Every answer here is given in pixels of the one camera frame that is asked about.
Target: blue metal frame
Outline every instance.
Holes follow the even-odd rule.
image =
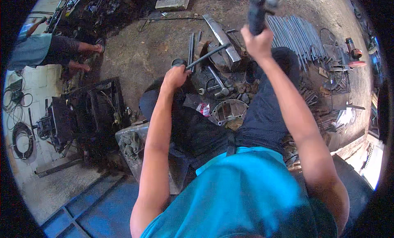
[[[40,226],[48,237],[131,237],[129,220],[137,196],[134,177],[106,173]]]

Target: concrete block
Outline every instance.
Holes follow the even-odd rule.
[[[45,87],[47,85],[47,74],[48,69],[40,69],[40,73],[38,74],[38,87]]]
[[[158,0],[156,9],[162,12],[187,9],[189,0]]]

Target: electric cable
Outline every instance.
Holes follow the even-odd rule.
[[[32,132],[30,131],[29,127],[27,127],[27,125],[22,122],[16,123],[14,127],[15,127],[15,129],[12,132],[12,144],[14,146],[14,151],[20,159],[27,159],[32,155],[32,152],[33,152]],[[17,147],[17,137],[20,134],[25,134],[27,137],[29,137],[29,147],[26,152],[19,151],[19,149]]]

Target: hammer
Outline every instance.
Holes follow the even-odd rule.
[[[266,13],[275,14],[278,8],[278,0],[249,0],[249,30],[256,36],[266,28]]]

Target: hand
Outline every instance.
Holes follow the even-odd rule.
[[[43,16],[43,17],[41,18],[41,20],[39,21],[39,23],[42,24],[42,23],[44,23],[44,22],[47,21],[47,20],[48,20],[47,17]]]
[[[168,88],[170,91],[174,91],[176,88],[182,86],[185,83],[187,76],[191,73],[191,70],[186,70],[186,66],[174,66],[171,68],[164,77],[162,88]]]
[[[254,36],[249,31],[249,25],[241,29],[248,53],[254,58],[272,58],[271,46],[273,33],[266,28],[260,35]]]

